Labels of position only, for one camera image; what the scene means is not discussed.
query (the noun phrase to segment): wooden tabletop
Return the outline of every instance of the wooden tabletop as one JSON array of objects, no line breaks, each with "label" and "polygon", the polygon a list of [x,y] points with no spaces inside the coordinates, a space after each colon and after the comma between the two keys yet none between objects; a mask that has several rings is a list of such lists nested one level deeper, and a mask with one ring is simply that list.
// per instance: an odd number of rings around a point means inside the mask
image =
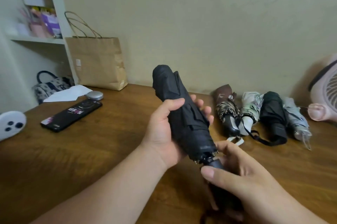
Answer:
[{"label": "wooden tabletop", "polygon": [[[74,102],[44,103],[26,113],[21,133],[0,142],[0,223],[29,223],[98,180],[141,142],[161,103],[154,90],[137,85],[99,90],[103,107],[64,131],[53,133],[40,122]],[[197,95],[212,104],[210,96]],[[337,128],[309,124],[311,152],[292,139],[268,147],[245,137],[241,147],[303,205],[337,223]],[[260,124],[256,128],[265,136]],[[225,139],[217,119],[210,132],[215,141]],[[208,207],[198,166],[185,158],[160,180],[138,223],[196,224]]]}]

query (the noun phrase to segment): pink fan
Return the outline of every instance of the pink fan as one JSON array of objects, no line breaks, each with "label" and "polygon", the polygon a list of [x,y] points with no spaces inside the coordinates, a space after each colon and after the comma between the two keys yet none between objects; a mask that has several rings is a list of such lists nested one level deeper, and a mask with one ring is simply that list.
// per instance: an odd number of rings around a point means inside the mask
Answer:
[{"label": "pink fan", "polygon": [[315,121],[337,122],[337,54],[324,65],[308,87],[313,102],[308,107],[308,114]]}]

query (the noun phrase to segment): bag handle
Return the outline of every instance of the bag handle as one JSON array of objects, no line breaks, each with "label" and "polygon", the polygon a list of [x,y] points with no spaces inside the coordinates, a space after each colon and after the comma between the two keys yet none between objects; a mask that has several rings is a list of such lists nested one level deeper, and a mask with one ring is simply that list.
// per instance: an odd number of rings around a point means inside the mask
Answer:
[{"label": "bag handle", "polygon": [[[67,13],[70,13],[70,14],[73,14],[75,16],[77,16],[81,21],[77,20],[76,18],[69,18],[67,16]],[[80,30],[86,37],[88,37],[84,31],[82,31],[80,28],[78,28],[77,26],[75,26],[73,24],[73,22],[71,22],[70,20],[74,20],[74,21],[77,21],[79,22],[80,24],[84,25],[85,27],[89,28],[91,30],[91,32],[95,35],[95,38],[97,39],[97,35],[100,37],[100,38],[103,38],[97,31],[95,31],[94,29],[92,29],[78,14],[76,14],[75,12],[72,12],[72,11],[65,11],[64,12],[64,16],[65,18],[67,19],[67,22],[69,23],[70,25],[70,28],[71,30],[73,31],[73,33],[76,35],[76,37],[79,38],[79,36],[77,35],[76,31],[74,30],[74,27],[77,28],[78,30]]]},{"label": "bag handle", "polygon": [[53,73],[51,73],[50,71],[39,71],[39,72],[37,73],[37,75],[36,75],[36,80],[37,80],[37,82],[38,82],[39,84],[42,83],[41,80],[40,80],[40,75],[41,75],[42,73],[47,73],[47,74],[49,74],[50,76],[52,76],[53,78],[57,78],[57,76],[54,75]]}]

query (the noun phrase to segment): smartphone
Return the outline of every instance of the smartphone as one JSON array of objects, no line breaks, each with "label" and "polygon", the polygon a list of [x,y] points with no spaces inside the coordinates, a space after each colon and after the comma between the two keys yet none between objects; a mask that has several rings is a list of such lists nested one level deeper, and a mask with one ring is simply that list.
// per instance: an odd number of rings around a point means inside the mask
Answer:
[{"label": "smartphone", "polygon": [[64,111],[57,113],[54,116],[42,120],[41,126],[56,133],[60,132],[71,124],[75,123],[77,120],[80,120],[94,110],[98,109],[102,105],[103,104],[101,102],[86,99],[68,109],[65,109]]}]

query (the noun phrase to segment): left hand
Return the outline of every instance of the left hand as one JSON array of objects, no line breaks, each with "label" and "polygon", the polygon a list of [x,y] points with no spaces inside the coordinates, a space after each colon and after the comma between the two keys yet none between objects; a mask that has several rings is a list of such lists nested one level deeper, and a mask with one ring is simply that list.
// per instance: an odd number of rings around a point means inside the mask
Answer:
[{"label": "left hand", "polygon": [[[204,101],[197,99],[196,95],[191,95],[191,99],[200,109],[204,106]],[[154,149],[164,161],[166,168],[176,165],[184,156],[184,152],[172,141],[171,127],[167,116],[170,111],[179,109],[185,103],[184,98],[175,100],[165,100],[161,106],[151,115],[145,137],[142,144]],[[210,124],[214,117],[211,115],[211,107],[203,108],[203,113]]]}]

